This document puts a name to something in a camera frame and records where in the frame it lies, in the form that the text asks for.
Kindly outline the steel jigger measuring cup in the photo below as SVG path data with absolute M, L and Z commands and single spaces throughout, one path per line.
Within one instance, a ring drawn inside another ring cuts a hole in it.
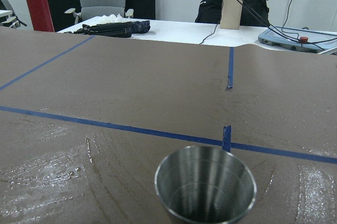
M 257 193 L 244 162 L 207 146 L 187 146 L 166 156 L 154 188 L 171 223 L 236 223 L 253 208 Z

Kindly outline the folded black umbrella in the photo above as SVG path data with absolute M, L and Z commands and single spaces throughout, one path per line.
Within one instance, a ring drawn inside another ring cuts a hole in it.
M 130 21 L 125 23 L 106 23 L 94 26 L 83 24 L 82 28 L 67 33 L 129 38 L 132 34 L 147 33 L 151 28 L 150 24 L 150 20 Z

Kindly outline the brown paper table mat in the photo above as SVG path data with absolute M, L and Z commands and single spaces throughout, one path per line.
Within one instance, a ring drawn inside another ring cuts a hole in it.
M 222 147 L 241 223 L 336 223 L 336 56 L 1 28 L 1 223 L 170 223 L 161 160 Z

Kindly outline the white crumpled tissue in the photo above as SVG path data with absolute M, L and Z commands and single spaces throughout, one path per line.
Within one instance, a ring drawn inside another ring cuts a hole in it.
M 91 23 L 93 24 L 123 23 L 124 21 L 125 19 L 120 14 L 111 14 L 109 16 L 96 16 L 91 19 Z

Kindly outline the red thermos bottle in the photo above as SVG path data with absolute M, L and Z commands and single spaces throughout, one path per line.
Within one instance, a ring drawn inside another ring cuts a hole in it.
M 33 29 L 54 32 L 48 0 L 26 0 Z

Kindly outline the grey teach pendant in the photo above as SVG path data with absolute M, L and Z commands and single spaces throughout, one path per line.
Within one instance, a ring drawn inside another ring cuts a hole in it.
M 280 26 L 266 29 L 258 36 L 258 41 L 297 52 L 320 53 L 336 49 L 336 33 Z

